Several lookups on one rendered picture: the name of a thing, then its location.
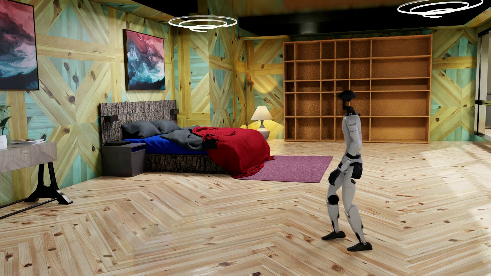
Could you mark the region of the bed with dark textured headboard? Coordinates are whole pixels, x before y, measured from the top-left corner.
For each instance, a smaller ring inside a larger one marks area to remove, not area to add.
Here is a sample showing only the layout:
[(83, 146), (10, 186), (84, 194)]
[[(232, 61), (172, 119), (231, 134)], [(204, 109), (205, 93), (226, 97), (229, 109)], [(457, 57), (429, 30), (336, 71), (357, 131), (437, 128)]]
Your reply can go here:
[[(169, 110), (177, 109), (175, 100), (149, 102), (101, 103), (101, 137), (103, 144), (110, 141), (131, 141), (146, 144), (147, 171), (161, 173), (205, 173), (229, 174), (217, 165), (205, 151), (193, 151), (156, 135), (145, 139), (122, 139), (121, 126), (134, 121), (171, 120), (177, 123), (177, 116)], [(118, 115), (119, 121), (104, 123), (104, 116)]]

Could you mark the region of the red blanket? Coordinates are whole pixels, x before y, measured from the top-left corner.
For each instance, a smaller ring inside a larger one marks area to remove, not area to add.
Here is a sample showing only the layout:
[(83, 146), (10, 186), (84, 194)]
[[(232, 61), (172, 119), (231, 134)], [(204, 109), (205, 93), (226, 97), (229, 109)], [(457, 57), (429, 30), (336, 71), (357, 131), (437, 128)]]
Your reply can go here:
[(262, 134), (254, 129), (195, 127), (208, 156), (233, 178), (255, 175), (265, 162), (274, 160)]

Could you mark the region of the white table lamp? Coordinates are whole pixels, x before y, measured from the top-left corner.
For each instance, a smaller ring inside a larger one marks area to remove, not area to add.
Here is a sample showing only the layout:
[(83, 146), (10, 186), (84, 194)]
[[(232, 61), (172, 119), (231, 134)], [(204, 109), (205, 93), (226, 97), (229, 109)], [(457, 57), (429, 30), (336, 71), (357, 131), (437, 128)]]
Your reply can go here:
[(273, 120), (273, 116), (270, 114), (266, 106), (258, 106), (252, 115), (251, 120), (260, 121), (258, 131), (262, 132), (263, 130), (267, 130), (264, 126), (264, 120)]

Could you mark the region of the purple rug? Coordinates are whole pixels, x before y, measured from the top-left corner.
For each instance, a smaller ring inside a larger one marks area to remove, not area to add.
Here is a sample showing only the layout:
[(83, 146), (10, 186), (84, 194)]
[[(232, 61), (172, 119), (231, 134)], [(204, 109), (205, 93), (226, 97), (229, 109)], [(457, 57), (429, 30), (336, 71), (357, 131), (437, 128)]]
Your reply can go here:
[(332, 156), (281, 156), (265, 162), (255, 175), (242, 180), (319, 183), (331, 163)]

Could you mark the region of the dark grey duvet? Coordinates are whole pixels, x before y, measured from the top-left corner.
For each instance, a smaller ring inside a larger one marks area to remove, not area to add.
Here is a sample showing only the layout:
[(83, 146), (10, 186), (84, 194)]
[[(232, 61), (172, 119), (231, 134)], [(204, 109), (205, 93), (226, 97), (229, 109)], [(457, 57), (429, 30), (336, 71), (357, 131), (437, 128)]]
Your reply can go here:
[(184, 127), (181, 130), (163, 134), (160, 138), (172, 141), (183, 148), (193, 151), (217, 149), (218, 145), (216, 141), (203, 141), (201, 136), (193, 133), (193, 130), (199, 127), (200, 126)]

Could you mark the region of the dark grey pillow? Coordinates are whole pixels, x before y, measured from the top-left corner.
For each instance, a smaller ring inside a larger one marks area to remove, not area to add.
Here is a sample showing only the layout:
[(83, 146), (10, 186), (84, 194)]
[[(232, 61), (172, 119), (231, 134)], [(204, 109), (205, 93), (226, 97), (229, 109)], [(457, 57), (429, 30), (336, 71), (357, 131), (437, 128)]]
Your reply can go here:
[(128, 122), (121, 126), (122, 139), (145, 139), (147, 137), (161, 135), (158, 128), (149, 121), (140, 120)]
[(162, 135), (169, 134), (173, 131), (182, 129), (175, 122), (171, 120), (160, 119), (160, 120), (151, 121), (151, 123), (159, 130), (159, 132)]

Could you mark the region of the white humanoid robot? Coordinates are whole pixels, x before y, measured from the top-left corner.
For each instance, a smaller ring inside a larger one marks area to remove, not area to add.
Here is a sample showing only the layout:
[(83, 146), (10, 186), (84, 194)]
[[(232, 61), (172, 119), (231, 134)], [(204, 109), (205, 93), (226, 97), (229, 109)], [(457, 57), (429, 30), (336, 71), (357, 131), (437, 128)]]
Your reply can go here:
[(333, 231), (323, 236), (322, 239), (333, 240), (346, 237), (346, 234), (339, 229), (338, 223), (339, 196), (336, 192), (341, 187), (345, 214), (359, 241), (347, 250), (351, 252), (372, 250), (371, 243), (365, 240), (359, 209), (353, 204), (356, 189), (355, 179), (360, 179), (363, 172), (363, 161), (359, 152), (362, 147), (361, 120), (354, 108), (347, 106), (347, 103), (355, 98), (355, 93), (351, 90), (345, 90), (338, 93), (337, 96), (342, 100), (342, 108), (346, 111), (341, 123), (346, 150), (341, 162), (328, 178), (327, 209)]

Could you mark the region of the large wooden bookshelf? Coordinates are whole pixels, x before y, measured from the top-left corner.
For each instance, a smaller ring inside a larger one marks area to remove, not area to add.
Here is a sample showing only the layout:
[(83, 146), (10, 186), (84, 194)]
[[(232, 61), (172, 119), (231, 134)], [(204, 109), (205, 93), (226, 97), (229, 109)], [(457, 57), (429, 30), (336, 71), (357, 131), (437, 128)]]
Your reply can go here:
[(342, 141), (352, 90), (363, 141), (430, 140), (432, 35), (285, 42), (285, 141)]

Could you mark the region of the dark grey nightstand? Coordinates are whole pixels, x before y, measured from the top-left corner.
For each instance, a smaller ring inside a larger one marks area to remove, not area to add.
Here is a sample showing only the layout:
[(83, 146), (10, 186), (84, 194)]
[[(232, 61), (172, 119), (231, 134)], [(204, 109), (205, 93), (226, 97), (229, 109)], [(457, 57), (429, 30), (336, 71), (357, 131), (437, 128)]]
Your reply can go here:
[(146, 144), (128, 143), (102, 147), (103, 176), (134, 177), (147, 172)]

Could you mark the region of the red and blue abstract painting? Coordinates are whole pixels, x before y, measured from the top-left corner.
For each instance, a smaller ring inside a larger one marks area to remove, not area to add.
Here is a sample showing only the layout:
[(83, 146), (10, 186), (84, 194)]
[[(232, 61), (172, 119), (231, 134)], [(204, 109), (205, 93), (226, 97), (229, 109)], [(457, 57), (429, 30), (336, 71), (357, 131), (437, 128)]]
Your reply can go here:
[(34, 7), (0, 0), (0, 90), (39, 90)]
[(126, 90), (165, 90), (164, 40), (123, 30)]

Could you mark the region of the grey console table black legs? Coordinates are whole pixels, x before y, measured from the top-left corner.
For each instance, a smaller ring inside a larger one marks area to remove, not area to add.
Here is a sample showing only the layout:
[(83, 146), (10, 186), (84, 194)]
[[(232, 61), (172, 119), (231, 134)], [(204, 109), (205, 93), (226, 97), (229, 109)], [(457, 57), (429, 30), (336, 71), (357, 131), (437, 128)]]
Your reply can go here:
[(28, 198), (23, 198), (13, 203), (1, 205), (1, 208), (20, 202), (36, 202), (40, 198), (47, 198), (45, 202), (31, 205), (13, 213), (0, 216), (0, 220), (33, 209), (46, 203), (57, 200), (59, 204), (68, 205), (72, 201), (58, 188), (53, 161), (57, 160), (57, 144), (46, 142), (36, 145), (9, 144), (8, 148), (0, 149), (0, 173), (13, 171), (38, 165), (38, 183), (34, 192)]

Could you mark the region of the green potted plant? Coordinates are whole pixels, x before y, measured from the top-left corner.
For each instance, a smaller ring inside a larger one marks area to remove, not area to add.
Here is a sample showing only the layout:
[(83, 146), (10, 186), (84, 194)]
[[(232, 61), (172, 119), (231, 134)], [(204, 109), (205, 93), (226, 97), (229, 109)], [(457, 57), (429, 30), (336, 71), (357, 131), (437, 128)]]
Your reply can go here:
[(11, 118), (10, 105), (0, 105), (0, 150), (7, 149), (7, 135), (5, 131), (9, 131), (7, 122)]

